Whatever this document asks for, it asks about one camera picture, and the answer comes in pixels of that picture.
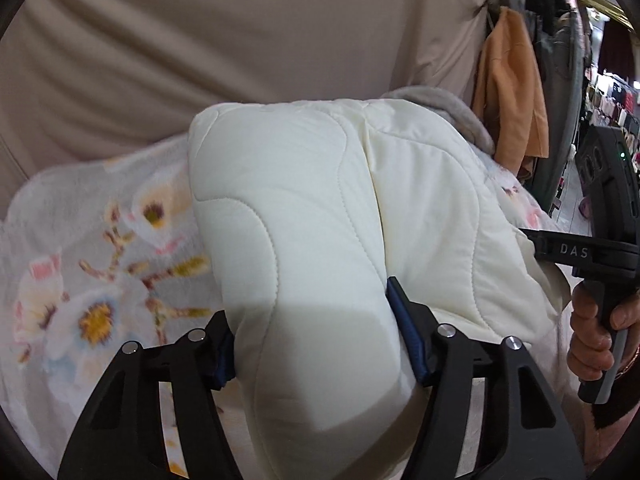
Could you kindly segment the person's right hand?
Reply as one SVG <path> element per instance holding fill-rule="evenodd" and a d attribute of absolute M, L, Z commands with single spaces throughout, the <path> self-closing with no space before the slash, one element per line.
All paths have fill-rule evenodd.
<path fill-rule="evenodd" d="M 612 338 L 600 325 L 597 301 L 584 283 L 574 288 L 572 304 L 573 335 L 567 365 L 582 382 L 594 382 L 614 365 Z M 638 294 L 616 307 L 611 325 L 616 330 L 626 330 L 628 338 L 608 403 L 584 408 L 584 460 L 589 471 L 596 469 L 613 451 L 639 409 Z"/>

